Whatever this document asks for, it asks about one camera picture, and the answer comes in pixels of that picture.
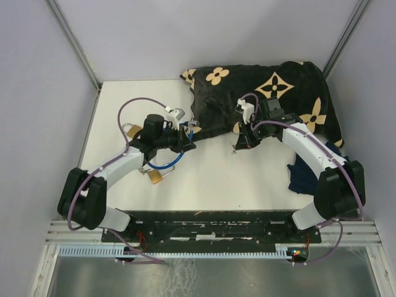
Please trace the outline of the silver cable lock keys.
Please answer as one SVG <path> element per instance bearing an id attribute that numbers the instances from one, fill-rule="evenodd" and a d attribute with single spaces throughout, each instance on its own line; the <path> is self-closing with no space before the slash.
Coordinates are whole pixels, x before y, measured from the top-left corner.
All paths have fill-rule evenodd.
<path id="1" fill-rule="evenodd" d="M 237 154 L 236 144 L 233 144 L 233 143 L 230 142 L 230 145 L 232 147 L 231 154 L 233 154 L 233 155 Z"/>

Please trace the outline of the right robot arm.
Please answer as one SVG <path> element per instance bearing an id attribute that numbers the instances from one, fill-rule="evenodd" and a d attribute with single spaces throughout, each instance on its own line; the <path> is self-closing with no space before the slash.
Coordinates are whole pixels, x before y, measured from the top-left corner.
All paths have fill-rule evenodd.
<path id="1" fill-rule="evenodd" d="M 292 214 L 284 226 L 285 237 L 298 242 L 306 229 L 320 228 L 341 220 L 360 221 L 366 203 L 364 168 L 348 161 L 325 146 L 295 113 L 284 112 L 278 98 L 256 99 L 255 103 L 238 99 L 239 137 L 235 150 L 253 149 L 261 140 L 275 137 L 289 146 L 310 167 L 317 179 L 313 202 Z"/>

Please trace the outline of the brass padlock with key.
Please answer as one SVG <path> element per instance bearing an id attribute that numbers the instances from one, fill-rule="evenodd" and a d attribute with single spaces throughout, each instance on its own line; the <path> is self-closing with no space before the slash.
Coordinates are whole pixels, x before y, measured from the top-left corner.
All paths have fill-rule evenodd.
<path id="1" fill-rule="evenodd" d="M 132 139 L 139 131 L 142 130 L 142 127 L 136 124 L 125 123 L 122 125 L 122 129 L 126 133 L 126 136 Z"/>

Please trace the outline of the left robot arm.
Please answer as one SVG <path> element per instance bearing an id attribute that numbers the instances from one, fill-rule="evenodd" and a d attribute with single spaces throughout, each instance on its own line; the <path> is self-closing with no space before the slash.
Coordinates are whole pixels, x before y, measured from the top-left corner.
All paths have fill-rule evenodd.
<path id="1" fill-rule="evenodd" d="M 115 230 L 123 241 L 137 234 L 132 216 L 107 204 L 107 193 L 119 180 L 148 164 L 160 149 L 185 153 L 196 148 L 192 141 L 198 121 L 186 121 L 178 126 L 159 114 L 150 114 L 143 128 L 137 131 L 125 148 L 113 159 L 90 170 L 72 169 L 66 179 L 57 211 L 68 222 L 89 230 Z"/>

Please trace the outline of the large brass padlock with keys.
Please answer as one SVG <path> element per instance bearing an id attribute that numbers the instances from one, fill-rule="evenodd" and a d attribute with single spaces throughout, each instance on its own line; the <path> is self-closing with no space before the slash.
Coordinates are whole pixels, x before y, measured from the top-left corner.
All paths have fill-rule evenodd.
<path id="1" fill-rule="evenodd" d="M 147 175 L 151 180 L 152 184 L 159 183 L 174 171 L 175 166 L 172 166 L 171 168 L 167 168 L 165 170 L 145 169 L 143 167 L 139 168 L 139 173 L 141 173 L 142 175 Z"/>

